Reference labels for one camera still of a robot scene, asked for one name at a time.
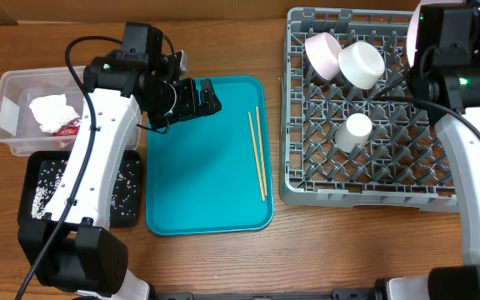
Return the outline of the white rice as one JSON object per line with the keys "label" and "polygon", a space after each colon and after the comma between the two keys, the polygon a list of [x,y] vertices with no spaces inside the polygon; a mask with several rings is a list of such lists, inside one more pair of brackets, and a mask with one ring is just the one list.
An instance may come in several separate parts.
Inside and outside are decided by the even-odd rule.
{"label": "white rice", "polygon": [[[40,218],[55,193],[68,162],[45,160],[40,165],[34,189],[31,216]],[[142,164],[138,159],[123,160],[117,172],[110,201],[112,227],[128,227],[136,219],[141,189]]]}

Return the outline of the white bowl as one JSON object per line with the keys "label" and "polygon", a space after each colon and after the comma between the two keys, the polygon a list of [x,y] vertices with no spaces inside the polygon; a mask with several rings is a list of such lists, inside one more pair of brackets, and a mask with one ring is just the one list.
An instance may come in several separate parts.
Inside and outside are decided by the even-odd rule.
{"label": "white bowl", "polygon": [[318,75],[332,80],[339,72],[338,55],[342,47],[338,40],[327,32],[321,32],[305,41],[307,58]]}

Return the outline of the white cup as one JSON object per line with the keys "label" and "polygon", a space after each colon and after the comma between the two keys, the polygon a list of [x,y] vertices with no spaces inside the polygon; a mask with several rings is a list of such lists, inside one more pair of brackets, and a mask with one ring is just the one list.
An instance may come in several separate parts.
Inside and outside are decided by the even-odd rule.
{"label": "white cup", "polygon": [[345,153],[350,153],[357,145],[363,147],[367,143],[372,130],[373,123],[367,115],[354,113],[338,127],[335,143]]}

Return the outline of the small white plate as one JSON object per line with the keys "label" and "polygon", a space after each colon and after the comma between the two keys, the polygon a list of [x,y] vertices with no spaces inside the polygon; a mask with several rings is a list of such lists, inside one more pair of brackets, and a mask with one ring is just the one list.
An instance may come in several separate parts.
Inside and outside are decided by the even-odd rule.
{"label": "small white plate", "polygon": [[377,49],[367,42],[355,42],[338,54],[343,76],[355,87],[371,89],[385,71],[385,62]]}

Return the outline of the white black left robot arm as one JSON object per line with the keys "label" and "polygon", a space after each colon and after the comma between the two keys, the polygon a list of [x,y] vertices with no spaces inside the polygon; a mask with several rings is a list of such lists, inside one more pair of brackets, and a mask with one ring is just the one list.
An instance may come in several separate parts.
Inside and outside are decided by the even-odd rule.
{"label": "white black left robot arm", "polygon": [[154,299],[152,284],[128,268],[127,246],[111,234],[110,206],[128,139],[146,114],[147,130],[213,115],[222,104],[210,80],[182,78],[171,40],[140,22],[118,49],[94,58],[74,81],[83,95],[81,126],[61,181],[40,218],[20,223],[28,278],[81,299]]}

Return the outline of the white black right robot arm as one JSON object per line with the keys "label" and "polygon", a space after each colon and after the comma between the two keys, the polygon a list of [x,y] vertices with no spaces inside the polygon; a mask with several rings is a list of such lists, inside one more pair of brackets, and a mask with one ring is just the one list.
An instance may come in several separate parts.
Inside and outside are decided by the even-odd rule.
{"label": "white black right robot arm", "polygon": [[480,299],[480,1],[422,1],[407,31],[407,101],[427,112],[447,156],[462,265],[380,279],[374,299]]}

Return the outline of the clear plastic waste bin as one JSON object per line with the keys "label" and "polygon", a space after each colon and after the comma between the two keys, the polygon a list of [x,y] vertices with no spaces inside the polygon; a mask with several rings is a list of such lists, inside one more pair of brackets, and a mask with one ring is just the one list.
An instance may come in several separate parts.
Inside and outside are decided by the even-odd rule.
{"label": "clear plastic waste bin", "polygon": [[41,130],[29,107],[37,98],[58,95],[62,103],[83,113],[84,97],[66,67],[5,72],[0,80],[0,143],[16,156],[36,151],[70,151],[76,135],[55,136]]}

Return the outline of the grey dishwasher rack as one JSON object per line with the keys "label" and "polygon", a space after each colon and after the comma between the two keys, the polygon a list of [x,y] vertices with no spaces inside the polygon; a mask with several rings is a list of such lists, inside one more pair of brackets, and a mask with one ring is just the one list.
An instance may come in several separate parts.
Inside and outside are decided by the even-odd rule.
{"label": "grey dishwasher rack", "polygon": [[[388,205],[429,212],[458,210],[447,156],[427,112],[408,102],[406,51],[413,12],[295,7],[287,15],[279,194],[287,204],[352,208]],[[374,46],[385,71],[371,89],[340,72],[316,73],[307,38],[329,33],[346,48]],[[367,143],[344,152],[338,127],[354,114],[372,121]]]}

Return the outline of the right wooden chopstick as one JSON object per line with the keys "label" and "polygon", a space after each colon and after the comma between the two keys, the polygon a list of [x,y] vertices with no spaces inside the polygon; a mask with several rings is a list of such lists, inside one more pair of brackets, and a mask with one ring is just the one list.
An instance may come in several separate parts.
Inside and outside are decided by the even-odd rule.
{"label": "right wooden chopstick", "polygon": [[262,185],[264,191],[264,199],[268,195],[268,185],[267,185],[267,178],[266,178],[266,168],[265,168],[265,160],[264,160],[264,152],[263,152],[263,140],[262,140],[262,129],[261,129],[261,122],[260,122],[260,112],[259,107],[256,107],[256,118],[257,118],[257,136],[258,136],[258,144],[259,144],[259,154],[260,154],[260,163],[262,168]]}

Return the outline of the teal serving tray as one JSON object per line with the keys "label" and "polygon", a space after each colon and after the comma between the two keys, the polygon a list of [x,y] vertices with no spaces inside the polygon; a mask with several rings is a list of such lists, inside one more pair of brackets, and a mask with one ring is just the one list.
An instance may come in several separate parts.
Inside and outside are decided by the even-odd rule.
{"label": "teal serving tray", "polygon": [[[147,135],[145,218],[161,236],[260,230],[274,215],[272,163],[263,84],[252,76],[214,77],[222,110]],[[248,112],[257,151],[259,107],[267,196],[261,199]]]}

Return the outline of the red snack wrapper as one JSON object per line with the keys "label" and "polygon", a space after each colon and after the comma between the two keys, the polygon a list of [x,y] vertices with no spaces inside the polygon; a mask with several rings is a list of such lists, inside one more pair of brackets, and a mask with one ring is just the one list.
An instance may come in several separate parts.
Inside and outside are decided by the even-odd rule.
{"label": "red snack wrapper", "polygon": [[81,120],[79,118],[72,120],[68,124],[61,127],[56,131],[53,136],[57,138],[56,149],[63,150],[72,146],[75,137],[78,135],[79,128],[81,126]]}

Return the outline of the white paper napkin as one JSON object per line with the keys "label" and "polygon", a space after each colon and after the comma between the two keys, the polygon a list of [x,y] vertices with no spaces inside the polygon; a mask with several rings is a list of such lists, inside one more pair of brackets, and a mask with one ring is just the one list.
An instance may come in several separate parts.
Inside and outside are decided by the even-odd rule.
{"label": "white paper napkin", "polygon": [[80,118],[75,108],[67,105],[64,94],[37,97],[31,101],[29,108],[44,133],[55,133]]}

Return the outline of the black rectangular tray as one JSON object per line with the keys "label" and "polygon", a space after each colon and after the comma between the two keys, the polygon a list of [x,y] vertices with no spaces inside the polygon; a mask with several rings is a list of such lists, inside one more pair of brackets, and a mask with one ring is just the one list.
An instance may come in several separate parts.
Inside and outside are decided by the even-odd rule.
{"label": "black rectangular tray", "polygon": [[[69,151],[39,151],[27,161],[22,195],[17,213],[21,223],[40,218],[62,179]],[[110,226],[128,228],[138,219],[142,164],[137,152],[126,151],[117,172],[110,200]]]}

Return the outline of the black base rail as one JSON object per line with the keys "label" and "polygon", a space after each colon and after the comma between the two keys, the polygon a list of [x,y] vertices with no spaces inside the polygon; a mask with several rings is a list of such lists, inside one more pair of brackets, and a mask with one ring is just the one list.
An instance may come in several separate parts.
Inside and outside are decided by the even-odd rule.
{"label": "black base rail", "polygon": [[275,292],[194,294],[165,292],[158,300],[382,300],[383,294],[375,288],[342,288],[330,292]]}

